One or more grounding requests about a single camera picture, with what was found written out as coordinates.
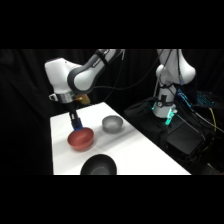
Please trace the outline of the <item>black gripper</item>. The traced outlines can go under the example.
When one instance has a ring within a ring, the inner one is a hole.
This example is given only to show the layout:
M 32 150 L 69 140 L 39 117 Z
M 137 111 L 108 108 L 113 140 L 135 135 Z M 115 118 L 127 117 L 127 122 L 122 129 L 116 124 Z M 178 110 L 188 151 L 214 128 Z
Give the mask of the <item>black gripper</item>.
M 69 111 L 69 114 L 70 114 L 70 118 L 72 120 L 71 123 L 72 123 L 73 129 L 76 128 L 76 121 L 78 121 L 78 119 L 79 119 L 80 129 L 83 129 L 82 121 L 78 117 L 78 114 L 77 114 L 77 109 L 78 108 L 79 108 L 79 103 L 77 101 L 73 101 L 73 102 L 68 104 L 68 111 Z

